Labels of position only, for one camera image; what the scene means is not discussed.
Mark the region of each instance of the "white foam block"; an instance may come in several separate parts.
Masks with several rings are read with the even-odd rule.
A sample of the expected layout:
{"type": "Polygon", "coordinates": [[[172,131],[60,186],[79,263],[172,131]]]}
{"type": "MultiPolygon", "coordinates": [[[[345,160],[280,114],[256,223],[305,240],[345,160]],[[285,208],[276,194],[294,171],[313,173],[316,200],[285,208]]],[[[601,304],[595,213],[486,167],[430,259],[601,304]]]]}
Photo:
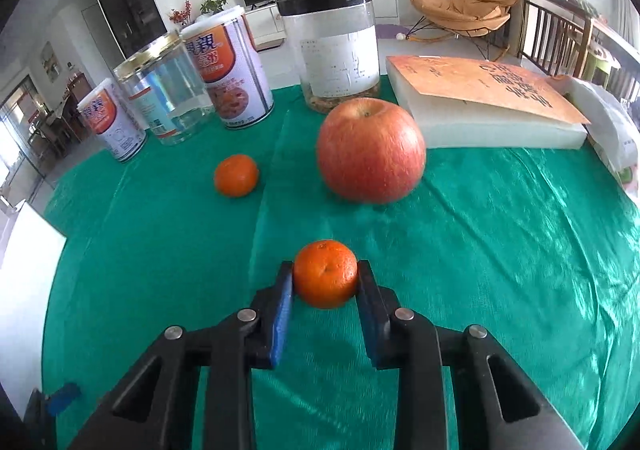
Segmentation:
{"type": "Polygon", "coordinates": [[[566,123],[498,106],[418,93],[386,61],[398,103],[420,127],[427,147],[530,147],[579,149],[587,131],[566,123]]]}
{"type": "Polygon", "coordinates": [[[42,390],[44,322],[65,241],[22,204],[0,268],[0,382],[20,417],[31,391],[42,390]]]}

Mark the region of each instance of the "orange book cover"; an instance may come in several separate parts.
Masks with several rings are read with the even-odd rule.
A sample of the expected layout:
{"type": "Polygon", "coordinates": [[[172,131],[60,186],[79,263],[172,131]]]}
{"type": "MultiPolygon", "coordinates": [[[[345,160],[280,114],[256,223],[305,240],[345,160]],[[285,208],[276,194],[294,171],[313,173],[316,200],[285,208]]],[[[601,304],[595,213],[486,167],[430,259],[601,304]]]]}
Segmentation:
{"type": "Polygon", "coordinates": [[[505,107],[566,123],[589,123],[543,77],[519,66],[446,56],[390,56],[388,60],[422,95],[505,107]]]}

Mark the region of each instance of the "apple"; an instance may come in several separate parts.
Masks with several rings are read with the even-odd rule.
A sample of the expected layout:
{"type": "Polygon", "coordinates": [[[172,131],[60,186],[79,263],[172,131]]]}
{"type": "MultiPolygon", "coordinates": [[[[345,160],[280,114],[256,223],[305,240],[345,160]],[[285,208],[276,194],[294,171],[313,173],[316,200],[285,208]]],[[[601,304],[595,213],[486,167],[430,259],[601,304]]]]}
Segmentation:
{"type": "Polygon", "coordinates": [[[320,127],[316,156],[322,179],[350,201],[385,204],[404,198],[422,177],[427,152],[412,116],[377,98],[341,103],[320,127]]]}

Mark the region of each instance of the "glass jar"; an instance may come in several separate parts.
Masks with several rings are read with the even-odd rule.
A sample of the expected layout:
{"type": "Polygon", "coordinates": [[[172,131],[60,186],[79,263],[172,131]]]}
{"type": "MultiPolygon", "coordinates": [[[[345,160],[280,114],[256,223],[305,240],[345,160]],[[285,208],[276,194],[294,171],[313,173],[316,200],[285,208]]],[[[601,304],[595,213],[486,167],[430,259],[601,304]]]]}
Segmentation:
{"type": "Polygon", "coordinates": [[[372,0],[278,0],[306,104],[328,113],[380,94],[372,0]]]}
{"type": "Polygon", "coordinates": [[[113,72],[129,105],[163,145],[193,136],[214,107],[177,32],[168,32],[127,58],[113,72]]]}

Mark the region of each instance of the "gold jar lid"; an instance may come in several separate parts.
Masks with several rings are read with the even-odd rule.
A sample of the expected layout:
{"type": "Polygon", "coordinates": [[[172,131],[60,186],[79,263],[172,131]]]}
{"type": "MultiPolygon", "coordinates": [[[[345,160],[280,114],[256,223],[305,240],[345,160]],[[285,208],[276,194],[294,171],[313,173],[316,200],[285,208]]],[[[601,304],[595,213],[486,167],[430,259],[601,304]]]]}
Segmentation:
{"type": "Polygon", "coordinates": [[[118,77],[118,80],[122,82],[141,69],[147,68],[156,60],[160,60],[164,56],[164,53],[171,50],[177,44],[180,44],[180,35],[178,32],[175,30],[167,32],[150,44],[147,44],[139,52],[131,55],[122,64],[117,66],[113,72],[116,77],[118,77]]]}

